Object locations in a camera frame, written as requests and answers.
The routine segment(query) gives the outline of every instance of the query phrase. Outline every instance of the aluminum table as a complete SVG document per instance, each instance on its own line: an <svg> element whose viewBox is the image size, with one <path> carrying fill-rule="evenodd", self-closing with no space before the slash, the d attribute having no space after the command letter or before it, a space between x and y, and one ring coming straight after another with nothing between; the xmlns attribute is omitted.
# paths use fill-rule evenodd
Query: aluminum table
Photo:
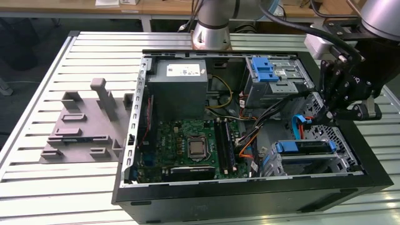
<svg viewBox="0 0 400 225"><path fill-rule="evenodd" d="M72 32L0 152L0 224L136 224L111 204L117 163L37 163L59 118L65 91L96 97L105 78L115 97L133 93L143 49L191 49L188 34ZM303 35L232 34L233 50L307 51ZM395 185L325 212L208 220L185 224L400 224L400 104L384 88L379 121L357 122Z"/></svg>

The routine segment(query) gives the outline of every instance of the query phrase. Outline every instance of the wooden workbench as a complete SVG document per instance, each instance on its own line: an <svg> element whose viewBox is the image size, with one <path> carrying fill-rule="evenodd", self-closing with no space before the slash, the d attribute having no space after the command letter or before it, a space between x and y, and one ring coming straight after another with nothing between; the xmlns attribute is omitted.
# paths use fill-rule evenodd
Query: wooden workbench
<svg viewBox="0 0 400 225"><path fill-rule="evenodd" d="M189 15L191 0L140 0L137 5L120 4L119 8L95 8L96 0L1 0L1 12L41 13L124 13L121 10L137 11L137 14ZM313 17L313 11L297 6L284 6L288 17Z"/></svg>
<svg viewBox="0 0 400 225"><path fill-rule="evenodd" d="M96 0L0 0L0 17L140 19L151 32L151 19L188 19L191 0L140 0L137 5L95 8ZM313 23L308 8L284 6L289 21Z"/></svg>

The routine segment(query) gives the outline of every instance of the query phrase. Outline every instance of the black cable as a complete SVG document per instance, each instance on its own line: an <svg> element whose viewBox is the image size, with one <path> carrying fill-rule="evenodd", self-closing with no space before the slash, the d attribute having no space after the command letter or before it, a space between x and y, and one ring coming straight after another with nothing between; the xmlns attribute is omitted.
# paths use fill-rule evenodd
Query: black cable
<svg viewBox="0 0 400 225"><path fill-rule="evenodd" d="M188 31L191 31L191 27L192 27L195 18L196 18L197 14L199 14L199 11L200 11L200 8L201 8L201 5L203 5L203 1L204 1L204 0L197 0L197 2L196 2L195 14L193 14L193 17L192 17L191 22L189 22Z"/></svg>
<svg viewBox="0 0 400 225"><path fill-rule="evenodd" d="M353 60L353 63L355 64L359 64L361 62L361 56L357 52L357 50L349 45L347 44L337 36L319 30L319 29L315 29L312 27L305 27L300 24L296 24L293 22L288 22L288 21L284 21L283 19L277 18L263 6L263 3L261 3L261 0L259 1L259 7L264 13L264 15L267 16L268 19L271 19L271 21L284 25L284 26L288 26L288 27L292 27L297 30L301 30L304 31L307 34L311 34L311 35L315 35L323 39L325 39L327 41L332 42L333 45L336 45L339 48L341 48L352 57L352 60Z"/></svg>
<svg viewBox="0 0 400 225"><path fill-rule="evenodd" d="M323 14L319 12L317 10L317 6L315 4L315 1L313 0L309 0L309 3L311 3L311 7L312 7L312 10L315 12L315 14L323 18L341 18L341 19L347 19L347 18L359 18L357 15L340 15L340 14Z"/></svg>

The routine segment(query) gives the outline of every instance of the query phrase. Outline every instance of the metal chassis frame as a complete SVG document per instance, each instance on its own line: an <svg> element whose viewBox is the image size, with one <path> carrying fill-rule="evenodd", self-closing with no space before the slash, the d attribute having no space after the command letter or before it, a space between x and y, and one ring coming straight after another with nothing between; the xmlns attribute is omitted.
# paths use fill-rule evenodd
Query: metal chassis frame
<svg viewBox="0 0 400 225"><path fill-rule="evenodd" d="M195 51L195 50L144 50L143 53L148 54L164 54L164 53L192 53L192 52L208 52L228 54L235 51ZM295 54L297 55L305 70L311 76L313 83L317 85L320 82L319 74L320 70L315 63L313 58L308 52L265 52L265 51L240 51L247 54ZM336 199L323 207L312 211L324 211L332 206L340 204L345 200L359 196L361 194L373 193L391 185L393 185L391 178L368 146L365 139L352 121L337 121L337 127L344 135L347 143L352 148L356 158L363 165L365 175L347 176L347 177L321 177L321 178L304 178L291 180L269 180L257 182L237 182L237 183L204 183L201 185L151 185L148 187L125 187L120 188L120 173L121 162L117 168L116 183L112 195L112 203L120 202L143 202L159 199L179 199L179 198L196 198L211 196L227 196L227 195L248 195L259 193L276 193L276 192L295 192L316 189L336 189L340 192L351 191L352 194Z"/></svg>

